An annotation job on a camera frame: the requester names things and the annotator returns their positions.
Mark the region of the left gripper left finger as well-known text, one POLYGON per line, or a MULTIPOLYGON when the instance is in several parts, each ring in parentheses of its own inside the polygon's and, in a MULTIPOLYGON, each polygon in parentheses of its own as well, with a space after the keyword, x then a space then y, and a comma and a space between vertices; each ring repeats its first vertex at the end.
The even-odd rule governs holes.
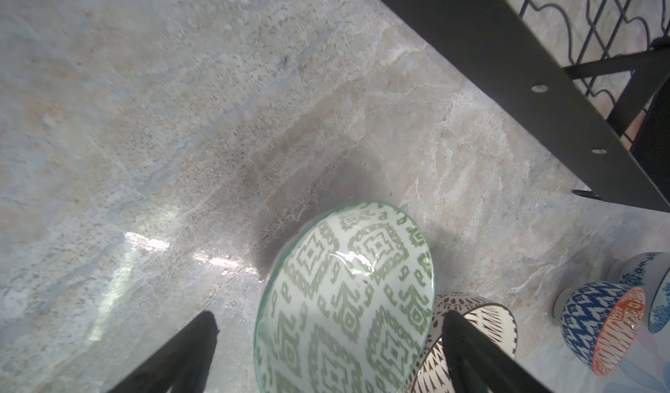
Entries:
POLYGON ((203 311, 111 391, 205 391, 218 333, 215 316, 203 311))

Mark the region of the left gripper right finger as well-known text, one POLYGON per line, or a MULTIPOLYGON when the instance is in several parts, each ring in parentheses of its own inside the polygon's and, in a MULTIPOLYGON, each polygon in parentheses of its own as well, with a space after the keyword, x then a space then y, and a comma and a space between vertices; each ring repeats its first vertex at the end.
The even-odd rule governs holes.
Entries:
POLYGON ((442 342, 456 392, 550 392, 456 311, 444 316, 442 342))

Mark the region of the green geometric pattern bowl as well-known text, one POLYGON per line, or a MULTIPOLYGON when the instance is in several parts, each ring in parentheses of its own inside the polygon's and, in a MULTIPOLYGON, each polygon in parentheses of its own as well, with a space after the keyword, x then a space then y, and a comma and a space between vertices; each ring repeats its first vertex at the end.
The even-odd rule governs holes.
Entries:
POLYGON ((266 281, 253 347, 260 391, 401 391, 435 298, 429 244, 399 207, 323 214, 284 245, 266 281))

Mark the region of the blue floral bowl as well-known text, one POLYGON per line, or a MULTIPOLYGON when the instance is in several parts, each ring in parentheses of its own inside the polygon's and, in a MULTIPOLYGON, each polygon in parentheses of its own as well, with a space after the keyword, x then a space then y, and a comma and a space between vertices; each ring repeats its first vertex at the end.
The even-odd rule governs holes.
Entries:
POLYGON ((651 334, 661 332, 669 322, 669 253, 641 253, 630 260, 616 260, 606 279, 641 287, 646 296, 643 320, 651 334))

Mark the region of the black wire dish rack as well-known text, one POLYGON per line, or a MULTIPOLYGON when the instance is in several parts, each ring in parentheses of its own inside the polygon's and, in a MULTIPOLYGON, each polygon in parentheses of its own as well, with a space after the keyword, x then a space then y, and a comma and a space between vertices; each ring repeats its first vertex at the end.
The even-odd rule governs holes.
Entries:
POLYGON ((576 175, 580 197, 668 211, 668 193, 649 176, 656 155, 620 140, 650 99, 654 113, 668 113, 668 47, 562 67, 506 0, 381 1, 576 175), (576 86, 626 71, 608 117, 576 86))

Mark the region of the brown white pattern bowl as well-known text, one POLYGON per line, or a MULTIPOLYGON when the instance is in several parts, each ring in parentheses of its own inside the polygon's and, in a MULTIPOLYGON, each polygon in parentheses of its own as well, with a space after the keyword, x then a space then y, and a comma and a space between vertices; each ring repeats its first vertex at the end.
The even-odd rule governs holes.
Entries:
POLYGON ((510 358, 518 348, 518 325, 511 311, 502 304, 465 293, 436 295, 434 315, 427 342, 403 392, 452 392, 454 390, 442 343, 445 314, 455 311, 474 325, 510 358))

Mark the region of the red geometric pattern bowl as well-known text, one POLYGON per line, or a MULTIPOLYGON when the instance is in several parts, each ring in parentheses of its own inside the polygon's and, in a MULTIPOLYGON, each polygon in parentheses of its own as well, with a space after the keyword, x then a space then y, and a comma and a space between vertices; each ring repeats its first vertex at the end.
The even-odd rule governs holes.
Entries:
POLYGON ((643 288, 593 281, 564 289, 555 300, 552 315, 573 354, 594 375, 605 377, 632 347, 645 308, 643 288))

